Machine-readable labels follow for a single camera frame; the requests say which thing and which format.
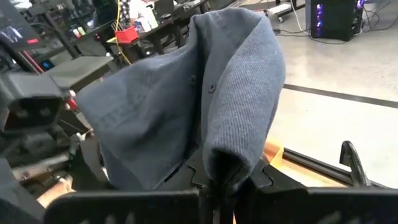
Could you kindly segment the black office desk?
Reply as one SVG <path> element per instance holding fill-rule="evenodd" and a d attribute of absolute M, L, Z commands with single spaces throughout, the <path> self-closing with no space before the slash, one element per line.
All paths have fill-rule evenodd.
<path fill-rule="evenodd" d="M 210 8 L 209 0 L 155 0 L 150 5 L 159 26 L 149 32 L 138 32 L 139 39 L 117 44 L 114 32 L 122 29 L 118 19 L 118 0 L 30 0 L 32 7 L 24 14 L 33 27 L 44 35 L 44 47 L 33 51 L 38 63 L 68 51 L 76 58 L 83 43 L 93 39 L 114 58 L 127 61 L 163 54 L 165 46 L 185 44 L 182 28 L 197 12 Z"/>

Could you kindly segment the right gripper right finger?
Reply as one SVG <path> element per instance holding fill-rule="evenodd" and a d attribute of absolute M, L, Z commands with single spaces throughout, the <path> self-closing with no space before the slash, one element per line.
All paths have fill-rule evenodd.
<path fill-rule="evenodd" d="M 398 190 L 306 187 L 259 161 L 239 191 L 237 224 L 398 224 Z"/>

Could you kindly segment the red plastic basket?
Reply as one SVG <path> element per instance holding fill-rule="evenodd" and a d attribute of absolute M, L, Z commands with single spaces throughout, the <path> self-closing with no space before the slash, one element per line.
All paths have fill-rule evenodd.
<path fill-rule="evenodd" d="M 139 39 L 139 35 L 134 26 L 128 27 L 127 29 L 117 29 L 114 34 L 117 44 L 129 44 Z"/>

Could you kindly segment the black computer tower purple lights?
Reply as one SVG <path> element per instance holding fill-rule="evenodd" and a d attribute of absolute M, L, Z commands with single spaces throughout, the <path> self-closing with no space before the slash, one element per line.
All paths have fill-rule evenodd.
<path fill-rule="evenodd" d="M 306 26 L 313 39 L 350 41 L 362 31 L 365 0 L 306 0 Z"/>

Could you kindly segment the black computer monitor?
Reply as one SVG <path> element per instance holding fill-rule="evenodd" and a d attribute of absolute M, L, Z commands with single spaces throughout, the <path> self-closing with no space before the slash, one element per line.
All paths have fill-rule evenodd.
<path fill-rule="evenodd" d="M 10 0 L 0 0 L 0 40 L 17 51 L 43 46 L 39 34 Z"/>

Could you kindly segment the person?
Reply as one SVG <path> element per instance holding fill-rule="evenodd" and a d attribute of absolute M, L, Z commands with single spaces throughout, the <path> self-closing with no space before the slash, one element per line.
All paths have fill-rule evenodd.
<path fill-rule="evenodd" d="M 159 26 L 147 0 L 118 0 L 118 12 L 122 29 L 133 27 L 138 32 L 149 32 Z"/>

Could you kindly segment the dark grey desk panel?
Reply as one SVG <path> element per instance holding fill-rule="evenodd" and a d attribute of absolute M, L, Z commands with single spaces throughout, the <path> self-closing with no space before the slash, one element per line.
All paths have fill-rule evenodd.
<path fill-rule="evenodd" d="M 51 76 L 58 86 L 78 92 L 109 72 L 112 61 L 113 58 L 107 56 L 81 56 L 57 65 L 44 74 Z"/>

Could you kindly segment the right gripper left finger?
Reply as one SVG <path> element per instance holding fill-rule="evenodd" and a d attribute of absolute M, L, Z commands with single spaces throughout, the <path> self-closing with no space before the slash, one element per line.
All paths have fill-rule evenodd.
<path fill-rule="evenodd" d="M 213 202 L 197 151 L 156 190 L 63 195 L 47 207 L 44 224 L 213 224 Z"/>

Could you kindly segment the dark blue baseball cap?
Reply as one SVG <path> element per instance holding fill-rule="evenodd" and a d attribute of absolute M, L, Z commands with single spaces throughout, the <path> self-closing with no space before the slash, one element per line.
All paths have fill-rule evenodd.
<path fill-rule="evenodd" d="M 284 82 L 270 20 L 226 8 L 193 16 L 183 47 L 85 87 L 76 102 L 116 188 L 153 189 L 201 149 L 207 176 L 232 194 L 260 159 Z"/>

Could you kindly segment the white power strip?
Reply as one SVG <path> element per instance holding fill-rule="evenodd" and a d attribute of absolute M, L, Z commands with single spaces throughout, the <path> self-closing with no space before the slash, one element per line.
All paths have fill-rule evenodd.
<path fill-rule="evenodd" d="M 282 3 L 279 4 L 278 6 L 274 6 L 272 8 L 269 8 L 267 12 L 271 13 L 272 15 L 278 15 L 281 16 L 285 12 L 289 12 L 291 10 L 292 6 L 290 3 Z"/>

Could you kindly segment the black aluminium rig frame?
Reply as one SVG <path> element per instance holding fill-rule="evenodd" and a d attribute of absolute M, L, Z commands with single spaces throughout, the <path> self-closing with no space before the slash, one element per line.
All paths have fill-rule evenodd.
<path fill-rule="evenodd" d="M 326 162 L 322 162 L 317 159 L 308 157 L 304 154 L 295 152 L 286 147 L 284 148 L 283 158 L 297 165 L 300 165 L 306 169 L 309 169 L 310 171 L 314 171 L 317 174 L 320 174 L 331 180 L 339 182 L 340 184 L 343 184 L 345 186 L 350 186 L 350 187 L 354 186 L 350 176 L 351 169 L 350 171 L 343 170 L 342 168 L 338 168 L 336 166 L 327 164 Z M 387 186 L 385 185 L 374 182 L 372 180 L 370 181 L 371 181 L 370 187 L 387 188 Z"/>

